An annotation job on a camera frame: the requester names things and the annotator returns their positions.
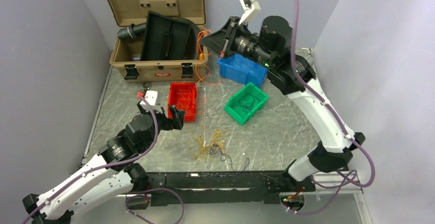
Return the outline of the red plastic bin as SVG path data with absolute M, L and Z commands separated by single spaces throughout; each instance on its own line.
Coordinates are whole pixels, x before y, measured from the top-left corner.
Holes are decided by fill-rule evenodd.
M 172 82 L 168 95 L 168 107 L 176 106 L 178 110 L 184 110 L 185 121 L 196 120 L 196 97 L 197 89 L 194 82 Z

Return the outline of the green plastic bin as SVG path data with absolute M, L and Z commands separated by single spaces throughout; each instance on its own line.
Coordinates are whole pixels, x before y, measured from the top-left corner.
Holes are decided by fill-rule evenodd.
M 269 96 L 253 83 L 246 84 L 235 95 L 231 96 L 224 110 L 237 123 L 244 125 L 254 114 L 262 109 Z

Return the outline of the black tray insert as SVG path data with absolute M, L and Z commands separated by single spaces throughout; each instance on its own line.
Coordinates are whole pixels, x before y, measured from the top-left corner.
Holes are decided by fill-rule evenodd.
M 140 60 L 182 59 L 186 53 L 191 31 L 188 22 L 149 11 Z

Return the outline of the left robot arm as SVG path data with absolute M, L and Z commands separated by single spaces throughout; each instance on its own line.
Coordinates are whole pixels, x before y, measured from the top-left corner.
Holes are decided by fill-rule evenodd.
M 170 116 L 145 101 L 139 112 L 115 137 L 99 149 L 82 168 L 43 194 L 23 198 L 28 213 L 24 223 L 71 223 L 85 213 L 123 193 L 141 193 L 150 188 L 148 175 L 137 160 L 156 144 L 159 133 L 181 130 L 185 111 L 170 105 Z

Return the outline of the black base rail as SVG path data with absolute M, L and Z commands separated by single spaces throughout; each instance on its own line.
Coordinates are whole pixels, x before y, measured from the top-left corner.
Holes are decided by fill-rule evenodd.
M 149 172 L 147 176 L 145 182 L 135 183 L 129 193 L 151 190 L 152 207 L 180 202 L 279 204 L 279 197 L 315 191 L 310 178 L 291 183 L 282 171 Z

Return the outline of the silver open-end wrench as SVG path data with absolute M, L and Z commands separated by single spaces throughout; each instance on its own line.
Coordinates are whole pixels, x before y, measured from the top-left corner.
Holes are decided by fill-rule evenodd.
M 144 91 L 150 90 L 152 87 L 152 83 L 151 82 L 145 82 L 143 83 L 143 89 Z

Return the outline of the tan plastic toolbox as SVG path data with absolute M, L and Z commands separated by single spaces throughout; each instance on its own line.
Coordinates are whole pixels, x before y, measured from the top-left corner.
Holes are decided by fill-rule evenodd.
M 196 81 L 206 75 L 205 0 L 107 0 L 120 27 L 110 64 L 128 83 Z

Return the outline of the blue plastic bin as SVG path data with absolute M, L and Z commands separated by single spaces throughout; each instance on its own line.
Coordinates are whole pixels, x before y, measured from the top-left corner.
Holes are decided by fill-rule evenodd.
M 243 85 L 253 83 L 260 88 L 267 76 L 266 68 L 239 54 L 229 58 L 219 58 L 217 64 L 220 77 Z

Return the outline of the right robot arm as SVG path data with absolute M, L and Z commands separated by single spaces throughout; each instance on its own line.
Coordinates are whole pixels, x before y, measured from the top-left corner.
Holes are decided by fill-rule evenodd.
M 353 132 L 331 113 L 316 73 L 306 59 L 295 55 L 295 63 L 291 63 L 294 51 L 289 22 L 280 16 L 268 16 L 259 34 L 254 34 L 239 21 L 237 16 L 230 17 L 222 29 L 201 38 L 200 44 L 220 58 L 239 54 L 265 67 L 271 84 L 301 109 L 321 139 L 313 150 L 287 167 L 282 178 L 284 187 L 294 191 L 315 173 L 346 166 L 356 149 L 353 143 L 361 144 L 364 134 Z

